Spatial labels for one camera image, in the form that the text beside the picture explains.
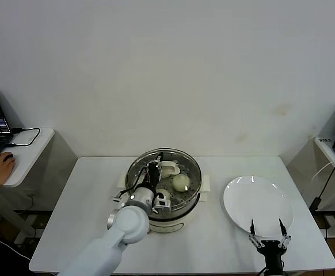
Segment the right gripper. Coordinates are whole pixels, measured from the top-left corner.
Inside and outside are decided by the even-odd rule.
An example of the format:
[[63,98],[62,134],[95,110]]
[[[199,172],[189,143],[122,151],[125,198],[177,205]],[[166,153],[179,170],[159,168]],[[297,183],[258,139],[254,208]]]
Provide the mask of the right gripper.
[[250,234],[248,236],[252,245],[257,248],[257,251],[264,256],[265,265],[268,270],[282,270],[283,261],[281,257],[286,253],[286,248],[291,241],[291,236],[287,233],[281,219],[279,219],[281,230],[281,241],[278,240],[262,240],[256,238],[254,221],[251,219]]

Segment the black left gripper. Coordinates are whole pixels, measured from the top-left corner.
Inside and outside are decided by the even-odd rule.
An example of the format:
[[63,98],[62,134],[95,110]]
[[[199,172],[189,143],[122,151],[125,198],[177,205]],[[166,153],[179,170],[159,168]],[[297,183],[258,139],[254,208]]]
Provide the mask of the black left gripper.
[[147,164],[148,175],[152,187],[156,187],[161,181],[163,152],[160,152],[156,159]]

